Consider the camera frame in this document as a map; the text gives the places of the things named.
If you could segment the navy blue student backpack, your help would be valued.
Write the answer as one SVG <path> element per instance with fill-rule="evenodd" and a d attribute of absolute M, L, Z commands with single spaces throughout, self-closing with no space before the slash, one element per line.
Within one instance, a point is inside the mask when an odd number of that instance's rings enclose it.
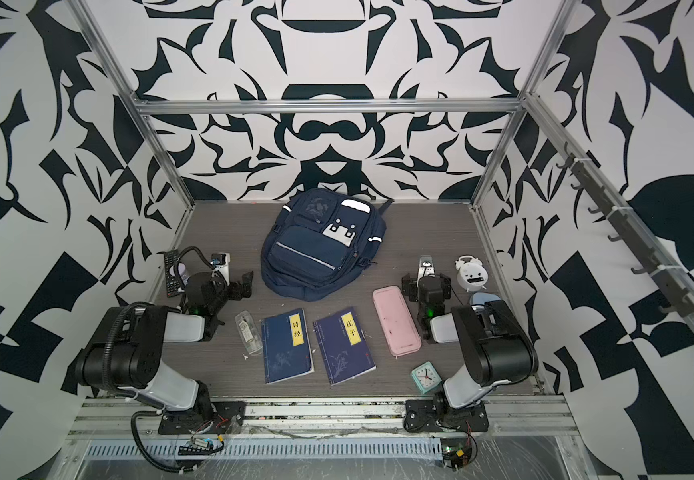
<path fill-rule="evenodd" d="M 261 276 L 274 293 L 321 300 L 373 264 L 386 233 L 380 206 L 323 188 L 300 192 L 282 206 L 261 251 Z"/>

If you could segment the purple book yellow label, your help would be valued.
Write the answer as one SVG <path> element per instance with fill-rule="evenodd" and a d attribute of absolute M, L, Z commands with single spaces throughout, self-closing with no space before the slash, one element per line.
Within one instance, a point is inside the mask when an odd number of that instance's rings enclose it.
<path fill-rule="evenodd" d="M 376 369 L 353 307 L 316 320 L 313 329 L 331 386 Z"/>

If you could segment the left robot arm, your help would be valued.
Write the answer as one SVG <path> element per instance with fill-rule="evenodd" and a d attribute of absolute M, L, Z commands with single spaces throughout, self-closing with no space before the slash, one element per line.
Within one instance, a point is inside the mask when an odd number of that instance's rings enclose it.
<path fill-rule="evenodd" d="M 222 275 L 202 272 L 186 285 L 180 309 L 148 302 L 109 308 L 73 363 L 77 383 L 162 412 L 212 420 L 208 387 L 168 366 L 164 345 L 212 340 L 223 324 L 219 312 L 230 301 L 250 297 L 253 278 L 247 272 L 227 283 Z"/>

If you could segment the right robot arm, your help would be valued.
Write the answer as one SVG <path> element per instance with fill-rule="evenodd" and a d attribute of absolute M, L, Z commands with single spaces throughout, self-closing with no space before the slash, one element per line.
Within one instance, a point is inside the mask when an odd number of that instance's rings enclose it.
<path fill-rule="evenodd" d="M 423 336 L 435 343 L 456 343 L 463 366 L 442 383 L 439 397 L 450 410 L 480 403 L 499 387 L 519 384 L 538 370 L 538 356 L 526 331 L 499 296 L 476 292 L 468 304 L 444 312 L 451 298 L 451 279 L 409 274 L 401 279 L 401 292 L 418 306 Z"/>

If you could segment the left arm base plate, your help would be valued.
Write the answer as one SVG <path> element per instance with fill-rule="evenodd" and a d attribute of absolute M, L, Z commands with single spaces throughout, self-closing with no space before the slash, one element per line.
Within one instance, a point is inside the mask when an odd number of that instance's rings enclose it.
<path fill-rule="evenodd" d="M 160 435 L 223 435 L 242 429 L 247 404 L 244 401 L 212 403 L 207 414 L 196 409 L 167 411 L 160 422 Z"/>

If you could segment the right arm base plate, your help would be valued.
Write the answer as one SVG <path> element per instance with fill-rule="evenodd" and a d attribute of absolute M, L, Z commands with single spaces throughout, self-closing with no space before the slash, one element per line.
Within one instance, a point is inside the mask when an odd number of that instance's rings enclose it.
<path fill-rule="evenodd" d="M 482 403 L 453 409 L 434 399 L 412 399 L 405 402 L 403 428 L 409 433 L 484 433 L 489 427 L 489 419 Z"/>

